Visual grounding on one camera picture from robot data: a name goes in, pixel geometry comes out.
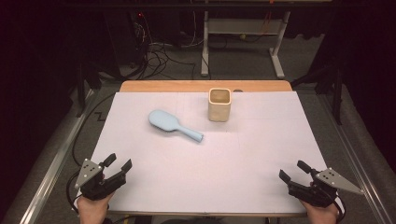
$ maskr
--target floor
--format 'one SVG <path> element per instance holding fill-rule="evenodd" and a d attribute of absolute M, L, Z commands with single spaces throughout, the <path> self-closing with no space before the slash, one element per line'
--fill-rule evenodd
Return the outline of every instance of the floor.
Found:
<path fill-rule="evenodd" d="M 309 69 L 315 53 L 320 45 L 322 37 L 304 40 L 300 36 L 294 39 L 285 39 L 279 52 L 279 58 L 284 69 L 287 81 L 305 75 Z M 238 40 L 223 42 L 221 37 L 213 36 L 209 40 L 211 47 L 209 53 L 210 77 L 211 79 L 276 79 L 274 68 L 271 65 L 267 49 L 275 44 L 273 36 L 263 37 L 258 41 L 248 43 Z M 150 61 L 152 67 L 148 68 L 147 74 L 155 73 L 155 66 L 161 65 L 168 57 L 173 61 L 168 61 L 162 65 L 164 70 L 161 74 L 149 79 L 208 79 L 200 76 L 201 49 L 185 48 L 175 49 L 166 46 L 166 52 L 160 53 L 161 46 L 156 46 L 150 55 L 154 58 Z M 121 68 L 123 73 L 128 73 L 128 67 Z M 87 95 L 87 111 L 91 111 L 94 106 L 101 103 L 108 95 L 114 93 L 120 87 L 119 82 L 104 82 L 104 87 L 99 91 L 89 91 Z M 357 185 L 366 188 L 366 197 L 358 197 L 343 193 L 343 197 L 350 204 L 349 213 L 344 223 L 391 223 L 396 220 L 390 211 L 395 211 L 396 180 L 393 172 L 389 171 L 384 163 L 370 135 L 364 129 L 359 115 L 353 107 L 353 102 L 348 98 L 347 89 L 343 94 L 342 121 L 343 129 L 340 129 L 332 120 L 329 113 L 328 96 L 317 96 L 313 90 L 315 84 L 303 84 L 295 90 L 299 93 L 305 114 L 308 117 L 311 128 L 315 134 L 318 145 L 326 163 L 332 167 L 338 167 L 337 171 L 350 178 Z M 70 156 L 70 146 L 76 140 L 76 156 L 78 158 L 89 158 L 94 149 L 95 143 L 103 128 L 104 123 L 98 119 L 100 113 L 105 117 L 111 106 L 111 100 L 103 101 L 95 108 L 95 113 L 86 117 L 76 118 L 78 105 L 74 104 L 70 113 L 64 118 L 56 132 L 48 141 L 42 154 L 36 161 L 32 172 L 25 181 L 14 204 L 11 205 L 4 223 L 33 223 L 29 220 L 36 218 L 35 223 L 48 223 L 57 221 L 58 223 L 78 222 L 78 217 L 73 214 L 65 199 L 65 183 L 68 177 L 73 174 L 78 167 Z M 51 164 L 56 161 L 57 155 L 64 154 L 61 162 L 61 169 L 51 170 Z M 376 167 L 367 169 L 360 163 Z M 37 207 L 33 218 L 23 217 L 27 211 L 33 211 L 35 204 L 32 200 L 38 193 L 43 179 L 53 172 L 55 178 L 49 180 L 50 184 L 45 189 L 47 193 L 38 200 L 43 203 L 42 207 Z M 115 219 L 122 216 L 112 215 Z M 165 222 L 173 218 L 157 216 L 153 218 L 155 224 Z M 282 223 L 308 223 L 305 217 L 281 218 Z M 264 223 L 262 217 L 225 217 L 221 223 Z"/>

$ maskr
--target black cable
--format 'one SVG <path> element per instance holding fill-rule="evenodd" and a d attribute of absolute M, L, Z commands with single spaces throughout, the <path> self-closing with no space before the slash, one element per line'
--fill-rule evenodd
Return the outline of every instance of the black cable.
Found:
<path fill-rule="evenodd" d="M 192 45 L 182 45 L 181 47 L 183 49 L 188 49 L 188 48 L 198 47 L 198 46 L 201 46 L 202 44 L 204 44 L 204 40 L 203 39 L 201 41 L 197 41 L 196 40 L 195 42 L 197 42 L 197 43 L 192 44 Z"/>
<path fill-rule="evenodd" d="M 70 176 L 69 180 L 67 181 L 66 184 L 66 197 L 67 197 L 67 201 L 69 202 L 70 206 L 73 208 L 73 210 L 78 214 L 78 209 L 74 206 L 74 201 L 81 195 L 79 195 L 78 197 L 76 197 L 73 201 L 70 197 L 70 185 L 73 181 L 74 178 L 76 178 L 79 174 L 79 170 L 76 171 L 72 176 Z"/>
<path fill-rule="evenodd" d="M 140 73 L 142 73 L 142 72 L 144 72 L 146 70 L 148 64 L 149 63 L 144 58 L 143 62 L 141 64 L 139 64 L 139 67 L 135 71 L 131 72 L 129 75 L 126 75 L 126 77 L 134 77 L 134 76 L 139 75 Z"/>
<path fill-rule="evenodd" d="M 159 43 L 152 43 L 151 46 L 160 46 L 159 49 L 155 49 L 154 51 L 161 51 L 164 48 L 165 43 L 162 43 L 161 45 Z"/>
<path fill-rule="evenodd" d="M 126 81 L 126 80 L 128 80 L 128 78 L 123 77 L 121 74 L 117 74 L 117 73 L 114 74 L 114 73 L 109 72 L 107 69 L 105 69 L 104 67 L 102 67 L 99 63 L 96 63 L 96 62 L 88 62 L 88 64 L 89 64 L 90 66 L 92 66 L 92 67 L 95 69 L 95 71 L 105 71 L 106 74 L 110 75 L 111 77 L 114 77 L 116 80 L 119 80 L 119 81 Z"/>
<path fill-rule="evenodd" d="M 76 158 L 76 154 L 75 154 L 76 143 L 77 143 L 78 137 L 79 137 L 79 135 L 80 135 L 80 133 L 81 133 L 81 130 L 83 129 L 85 123 L 87 122 L 88 118 L 89 118 L 90 115 L 93 113 L 93 111 L 94 111 L 101 103 L 103 103 L 105 100 L 109 99 L 110 97 L 114 96 L 115 94 L 116 94 L 116 93 L 114 92 L 114 93 L 108 95 L 108 96 L 107 96 L 105 99 L 103 99 L 102 101 L 100 101 L 100 102 L 93 108 L 93 110 L 88 114 L 87 118 L 85 118 L 84 121 L 82 122 L 81 127 L 79 128 L 79 130 L 78 130 L 78 132 L 77 132 L 77 134 L 76 134 L 76 138 L 75 138 L 74 143 L 73 143 L 73 146 L 72 146 L 72 157 L 73 157 L 73 160 L 74 160 L 74 162 L 76 163 L 77 166 L 81 166 L 81 164 L 78 162 L 78 160 L 77 160 L 77 158 Z"/>
<path fill-rule="evenodd" d="M 154 69 L 154 71 L 153 71 L 150 75 L 148 75 L 148 76 L 146 76 L 146 77 L 141 77 L 141 79 L 148 79 L 148 78 L 150 78 L 150 77 L 157 76 L 157 75 L 160 74 L 160 73 L 165 69 L 165 67 L 166 67 L 167 60 L 161 58 L 156 52 L 151 52 L 151 53 L 152 53 L 152 54 L 155 54 L 155 55 L 157 56 L 156 58 L 158 59 L 159 64 L 157 65 L 157 67 Z M 161 66 L 163 66 L 163 65 L 164 65 L 163 69 L 162 69 L 161 71 L 157 72 L 157 70 L 158 70 Z"/>
<path fill-rule="evenodd" d="M 146 69 L 147 69 L 147 67 L 150 67 L 149 60 L 147 59 L 147 55 L 145 55 L 145 61 L 147 63 L 147 66 L 146 66 Z M 145 71 L 143 71 L 143 72 L 141 72 L 139 74 L 139 76 L 136 78 L 136 80 L 141 80 L 142 79 L 143 75 L 145 75 L 145 73 L 146 73 L 146 69 L 145 69 Z"/>
<path fill-rule="evenodd" d="M 182 63 L 182 62 L 179 62 L 179 61 L 176 61 L 176 60 L 172 59 L 172 58 L 169 57 L 169 55 L 166 53 L 165 47 L 163 47 L 163 54 L 166 56 L 166 58 L 167 58 L 169 61 L 172 61 L 172 62 L 174 62 L 174 63 L 192 65 L 191 80 L 194 80 L 194 69 L 195 69 L 195 65 L 196 65 L 195 63 Z"/>
<path fill-rule="evenodd" d="M 175 77 L 169 77 L 169 76 L 166 75 L 166 74 L 161 74 L 161 76 L 163 76 L 163 77 L 168 77 L 169 79 L 172 79 L 172 80 L 177 80 L 177 78 L 175 78 Z"/>
<path fill-rule="evenodd" d="M 227 40 L 227 36 L 226 35 L 212 35 L 213 36 L 218 36 L 218 37 L 222 37 L 224 39 L 224 46 L 218 48 L 218 47 L 213 47 L 213 46 L 209 46 L 209 44 L 207 45 L 208 48 L 210 49 L 226 49 L 227 45 L 228 45 L 228 40 Z"/>
<path fill-rule="evenodd" d="M 337 197 L 340 200 L 341 205 L 343 205 L 343 207 L 344 207 L 344 213 L 343 213 L 343 210 L 341 209 L 340 205 L 334 200 L 333 203 L 334 203 L 334 205 L 337 207 L 337 209 L 339 211 L 338 218 L 337 218 L 337 223 L 340 223 L 344 219 L 344 217 L 346 216 L 347 206 L 346 206 L 344 201 L 339 196 L 337 196 Z"/>
<path fill-rule="evenodd" d="M 336 195 L 336 197 L 333 199 L 332 196 L 330 196 L 330 194 L 328 192 L 326 192 L 325 190 L 323 190 L 321 188 L 318 188 L 318 189 L 320 190 L 320 192 L 325 194 L 330 200 L 332 200 L 332 203 L 335 205 L 335 207 L 338 210 L 338 217 L 337 217 L 336 223 L 341 222 L 344 219 L 344 217 L 345 217 L 345 215 L 347 213 L 347 208 L 346 208 L 346 205 L 345 205 L 344 201 L 338 195 Z M 335 201 L 336 198 L 338 198 L 340 200 L 341 204 L 343 205 L 344 212 L 341 209 L 340 205 Z"/>
<path fill-rule="evenodd" d="M 205 60 L 205 58 L 204 58 L 203 55 L 201 56 L 201 58 L 202 58 L 202 61 L 204 61 L 204 63 L 205 63 L 206 66 L 207 66 L 207 74 L 209 75 L 209 80 L 212 80 L 212 74 L 210 73 L 209 64 L 207 64 L 207 62 L 206 62 L 206 60 Z"/>
<path fill-rule="evenodd" d="M 139 73 L 137 73 L 136 75 L 134 75 L 134 76 L 137 76 L 136 80 L 138 80 L 138 78 L 139 78 L 140 76 L 142 76 L 142 74 L 145 74 L 146 69 L 147 69 L 148 66 L 149 66 L 149 61 L 147 60 L 146 57 L 144 58 L 143 63 L 144 63 L 143 69 L 142 69 Z"/>

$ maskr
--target dark background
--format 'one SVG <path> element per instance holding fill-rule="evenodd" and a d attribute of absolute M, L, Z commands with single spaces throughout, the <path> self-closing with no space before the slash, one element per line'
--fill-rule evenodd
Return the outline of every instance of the dark background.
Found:
<path fill-rule="evenodd" d="M 286 37 L 326 34 L 311 71 L 342 55 L 344 82 L 369 133 L 395 171 L 396 26 L 391 22 L 396 8 L 392 1 L 370 4 L 336 14 L 328 10 L 291 13 Z M 0 158 L 4 167 L 1 219 L 41 149 L 72 105 L 69 93 L 77 84 L 77 68 L 83 64 L 84 77 L 92 88 L 100 88 L 98 71 L 118 77 L 119 64 L 139 62 L 140 53 L 125 19 L 131 15 L 126 13 L 86 14 L 65 10 L 46 0 L 3 1 L 0 12 L 3 77 Z M 274 13 L 273 18 L 281 18 L 281 14 Z M 203 13 L 196 15 L 197 29 L 202 31 Z M 219 17 L 230 15 L 246 17 L 244 13 L 218 13 Z M 182 40 L 180 30 L 193 33 L 190 13 L 148 12 L 147 17 L 152 32 L 174 45 Z M 249 17 L 261 19 L 262 12 Z M 122 54 L 121 49 L 132 54 Z"/>

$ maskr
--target table leg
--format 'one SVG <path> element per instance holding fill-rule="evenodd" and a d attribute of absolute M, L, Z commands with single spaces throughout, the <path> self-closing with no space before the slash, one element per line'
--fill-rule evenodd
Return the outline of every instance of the table leg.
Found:
<path fill-rule="evenodd" d="M 79 63 L 77 69 L 77 93 L 78 93 L 78 105 L 79 105 L 79 109 L 76 115 L 77 118 L 81 117 L 85 109 L 85 90 L 84 90 L 85 88 L 84 88 L 84 76 L 82 75 L 82 73 L 83 73 L 82 63 Z"/>
<path fill-rule="evenodd" d="M 343 76 L 340 70 L 337 70 L 335 81 L 334 81 L 334 96 L 332 97 L 332 115 L 337 121 L 338 125 L 342 125 L 341 123 L 341 92 L 343 89 Z"/>
<path fill-rule="evenodd" d="M 209 75 L 209 48 L 207 47 L 207 39 L 209 37 L 208 31 L 208 20 L 209 20 L 209 13 L 206 11 L 204 16 L 204 48 L 202 50 L 202 60 L 201 60 L 201 76 L 207 77 Z"/>
<path fill-rule="evenodd" d="M 290 12 L 289 11 L 285 12 L 285 15 L 283 16 L 283 21 L 279 27 L 276 46 L 274 48 L 269 49 L 271 59 L 276 71 L 276 76 L 279 79 L 285 78 L 285 74 L 283 73 L 283 69 L 282 66 L 280 65 L 280 61 L 279 58 L 277 57 L 277 53 L 279 52 L 280 44 L 282 43 L 283 35 L 285 34 L 286 31 L 286 26 L 288 25 L 289 16 L 290 16 Z"/>

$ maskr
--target paper cup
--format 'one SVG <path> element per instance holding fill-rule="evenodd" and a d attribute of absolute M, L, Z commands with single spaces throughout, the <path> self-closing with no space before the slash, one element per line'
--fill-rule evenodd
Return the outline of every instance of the paper cup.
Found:
<path fill-rule="evenodd" d="M 231 92 L 228 89 L 212 88 L 209 91 L 209 120 L 225 122 L 230 117 Z"/>

